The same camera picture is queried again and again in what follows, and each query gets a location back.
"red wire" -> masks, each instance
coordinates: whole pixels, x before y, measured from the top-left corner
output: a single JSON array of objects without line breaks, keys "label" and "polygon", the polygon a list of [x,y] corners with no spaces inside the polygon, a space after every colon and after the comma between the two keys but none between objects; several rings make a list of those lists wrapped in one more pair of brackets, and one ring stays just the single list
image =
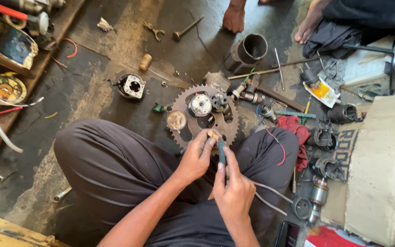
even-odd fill
[{"label": "red wire", "polygon": [[280,144],[281,148],[283,149],[283,160],[277,166],[282,165],[286,160],[286,151],[284,150],[283,145],[278,141],[278,139],[273,134],[271,134],[268,129],[266,129],[266,131],[271,135],[271,137],[274,137],[274,139],[277,141],[278,144]]},{"label": "red wire", "polygon": [[2,111],[2,112],[0,112],[0,114],[8,113],[8,112],[15,111],[15,110],[20,110],[20,109],[22,109],[22,106],[19,106],[19,107],[15,107],[15,108],[12,108],[12,109],[8,109],[8,110],[5,110],[5,111]]}]

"cardboard sheet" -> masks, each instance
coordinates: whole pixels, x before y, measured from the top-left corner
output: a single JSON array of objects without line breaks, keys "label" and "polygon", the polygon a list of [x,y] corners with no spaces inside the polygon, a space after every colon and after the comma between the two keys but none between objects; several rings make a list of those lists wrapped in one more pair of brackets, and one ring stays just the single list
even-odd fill
[{"label": "cardboard sheet", "polygon": [[349,166],[345,230],[395,244],[395,96],[376,97]]},{"label": "cardboard sheet", "polygon": [[[362,113],[368,112],[371,104],[357,105],[358,118],[362,117]],[[338,147],[334,152],[332,159],[338,160],[342,164],[345,177],[348,178],[348,166],[350,165],[350,157],[355,146],[359,129],[362,122],[346,123],[339,125],[338,128]],[[345,204],[347,203],[347,183],[327,181],[329,187],[329,196],[327,203],[321,208],[321,221],[329,224],[337,224],[344,226],[345,223]]]}]

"red cloth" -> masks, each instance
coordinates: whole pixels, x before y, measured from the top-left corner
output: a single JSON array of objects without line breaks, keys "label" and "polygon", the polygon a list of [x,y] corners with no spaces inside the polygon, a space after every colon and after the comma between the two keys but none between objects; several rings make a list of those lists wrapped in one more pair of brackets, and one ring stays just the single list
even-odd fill
[{"label": "red cloth", "polygon": [[299,120],[300,119],[294,115],[284,115],[278,118],[277,127],[287,129],[298,137],[298,145],[300,146],[300,149],[298,151],[298,159],[295,167],[297,167],[297,171],[300,172],[303,168],[307,167],[307,161],[309,160],[307,159],[304,142],[310,137],[310,133],[307,131],[306,126],[297,122]]}]

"bare foot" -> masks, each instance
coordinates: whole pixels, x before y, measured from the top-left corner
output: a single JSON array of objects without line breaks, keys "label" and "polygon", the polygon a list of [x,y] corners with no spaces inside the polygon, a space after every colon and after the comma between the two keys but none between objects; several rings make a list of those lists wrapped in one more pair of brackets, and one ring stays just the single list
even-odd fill
[{"label": "bare foot", "polygon": [[312,35],[323,19],[323,10],[330,1],[331,0],[314,0],[310,4],[307,16],[298,28],[298,32],[295,34],[296,42],[300,44],[307,43],[310,35]]}]

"person's right hand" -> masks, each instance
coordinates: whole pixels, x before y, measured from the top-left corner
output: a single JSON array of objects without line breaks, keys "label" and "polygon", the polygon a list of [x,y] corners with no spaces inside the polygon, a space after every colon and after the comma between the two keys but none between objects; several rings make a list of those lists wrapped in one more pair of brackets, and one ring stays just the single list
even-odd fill
[{"label": "person's right hand", "polygon": [[233,33],[243,32],[245,26],[245,8],[230,4],[223,16],[222,26]]},{"label": "person's right hand", "polygon": [[213,194],[223,221],[231,232],[233,227],[250,226],[249,208],[255,195],[254,183],[239,170],[236,157],[229,148],[223,147],[227,157],[229,184],[225,185],[225,165],[218,164]]}]

